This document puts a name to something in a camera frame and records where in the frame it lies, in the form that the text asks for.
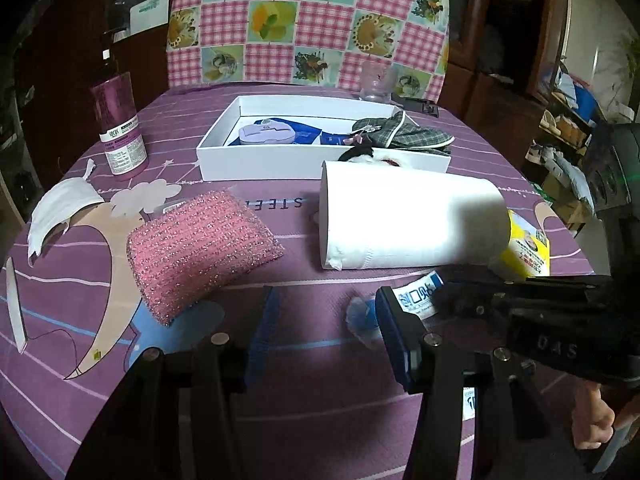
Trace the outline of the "person's right hand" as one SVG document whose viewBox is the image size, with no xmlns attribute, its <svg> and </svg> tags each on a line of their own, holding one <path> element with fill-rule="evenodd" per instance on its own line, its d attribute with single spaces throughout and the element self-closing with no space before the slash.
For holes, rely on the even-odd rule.
<svg viewBox="0 0 640 480">
<path fill-rule="evenodd" d="M 595 450 L 608 443 L 614 432 L 639 418 L 639 397 L 635 396 L 618 413 L 602 399 L 601 385 L 588 380 L 577 383 L 572 411 L 572 435 L 578 450 Z"/>
</svg>

